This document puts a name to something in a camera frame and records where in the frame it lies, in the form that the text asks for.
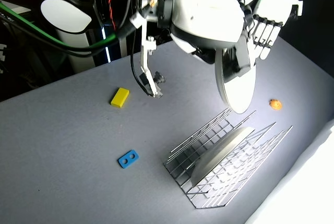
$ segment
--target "dish rack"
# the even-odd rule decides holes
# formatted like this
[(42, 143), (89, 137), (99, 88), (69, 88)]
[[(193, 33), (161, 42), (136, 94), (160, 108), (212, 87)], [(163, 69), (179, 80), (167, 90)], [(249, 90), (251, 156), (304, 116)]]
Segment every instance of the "dish rack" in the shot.
[(292, 126), (271, 139), (263, 141), (264, 135), (276, 122), (260, 131), (254, 131), (236, 146), (201, 182), (192, 186), (190, 181), (196, 161), (213, 144), (229, 131), (244, 124), (256, 111), (233, 126), (226, 109), (175, 147), (164, 166), (198, 209), (226, 206), (263, 164), (271, 152), (286, 137)]

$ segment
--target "light strip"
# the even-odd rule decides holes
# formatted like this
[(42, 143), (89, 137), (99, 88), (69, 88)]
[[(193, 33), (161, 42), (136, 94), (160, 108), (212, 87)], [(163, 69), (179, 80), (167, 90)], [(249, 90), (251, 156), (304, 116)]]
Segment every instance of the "light strip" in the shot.
[[(102, 37), (105, 40), (106, 37), (105, 37), (104, 27), (102, 27), (101, 31), (102, 31)], [(106, 57), (108, 59), (108, 63), (110, 63), (111, 61), (110, 61), (110, 55), (109, 55), (109, 49), (108, 49), (108, 47), (105, 48), (105, 52), (106, 52)]]

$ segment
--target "yellow sponge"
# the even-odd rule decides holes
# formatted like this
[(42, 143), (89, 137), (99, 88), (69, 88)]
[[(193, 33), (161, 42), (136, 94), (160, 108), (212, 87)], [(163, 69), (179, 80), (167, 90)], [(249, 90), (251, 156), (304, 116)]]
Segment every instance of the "yellow sponge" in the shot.
[(129, 94), (129, 90), (120, 87), (110, 104), (114, 107), (121, 108)]

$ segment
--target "green cable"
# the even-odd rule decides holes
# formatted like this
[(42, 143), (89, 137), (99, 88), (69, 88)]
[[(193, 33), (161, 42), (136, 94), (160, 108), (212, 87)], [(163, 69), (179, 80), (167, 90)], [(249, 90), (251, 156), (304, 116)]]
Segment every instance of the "green cable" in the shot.
[[(66, 43), (52, 37), (51, 35), (47, 34), (46, 32), (44, 32), (43, 30), (41, 30), (40, 28), (38, 28), (37, 26), (35, 26), (33, 23), (30, 23), (29, 21), (27, 21), (26, 19), (24, 19), (22, 16), (18, 15), (16, 12), (14, 12), (13, 10), (11, 10), (10, 8), (8, 8), (7, 6), (5, 6), (3, 3), (0, 3), (0, 10), (3, 10), (9, 14), (11, 14), (13, 16), (13, 18), (16, 18), (18, 20), (21, 20), (22, 22), (24, 22), (26, 25), (28, 25), (29, 27), (31, 27), (32, 29), (34, 29), (35, 31), (37, 31), (38, 33), (46, 36), (47, 38), (49, 38), (50, 40), (57, 42), (58, 44), (61, 44), (63, 46), (69, 46)], [(90, 49), (90, 48), (96, 48), (102, 45), (105, 45), (109, 42), (112, 42), (116, 39), (116, 35), (113, 33), (112, 35), (109, 35), (106, 39), (101, 40), (97, 43), (94, 43), (93, 45), (90, 45), (86, 48), (83, 49)]]

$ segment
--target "tabletop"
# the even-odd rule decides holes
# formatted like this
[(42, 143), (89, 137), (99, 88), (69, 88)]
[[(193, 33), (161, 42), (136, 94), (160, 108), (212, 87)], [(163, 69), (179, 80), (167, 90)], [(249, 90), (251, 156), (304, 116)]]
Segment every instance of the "tabletop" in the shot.
[[(230, 204), (195, 209), (163, 162), (226, 108), (214, 66), (173, 42), (149, 65), (166, 77), (160, 99), (137, 86), (126, 57), (0, 103), (0, 223), (244, 223), (334, 113), (334, 79), (277, 39), (257, 63), (250, 108), (231, 117), (256, 110), (248, 126), (294, 128)], [(121, 109), (110, 105), (118, 87), (130, 90)], [(139, 159), (122, 169), (131, 149)]]

